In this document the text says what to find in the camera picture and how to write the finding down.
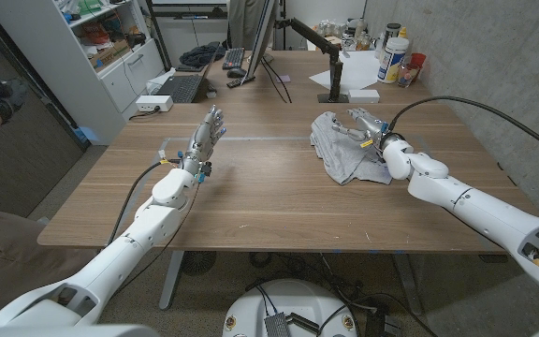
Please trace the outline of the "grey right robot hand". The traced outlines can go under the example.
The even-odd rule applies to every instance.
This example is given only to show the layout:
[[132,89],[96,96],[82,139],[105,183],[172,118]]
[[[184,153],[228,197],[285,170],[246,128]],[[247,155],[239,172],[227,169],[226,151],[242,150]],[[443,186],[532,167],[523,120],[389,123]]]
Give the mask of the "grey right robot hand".
[[354,141],[361,142],[362,147],[372,145],[379,152],[383,152],[391,143],[405,140],[402,135],[389,131],[387,122],[374,117],[365,109],[353,108],[349,109],[347,113],[355,121],[357,129],[345,127],[336,118],[332,119],[331,128]]

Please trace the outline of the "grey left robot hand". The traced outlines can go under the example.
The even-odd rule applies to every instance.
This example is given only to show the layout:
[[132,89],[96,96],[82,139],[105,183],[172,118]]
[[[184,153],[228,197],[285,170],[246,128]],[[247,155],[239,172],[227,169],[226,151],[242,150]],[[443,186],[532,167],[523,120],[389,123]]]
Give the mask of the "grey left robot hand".
[[223,111],[212,105],[189,139],[186,153],[179,165],[180,169],[192,175],[197,175],[202,170],[203,165],[211,158],[214,145],[226,132],[223,124]]

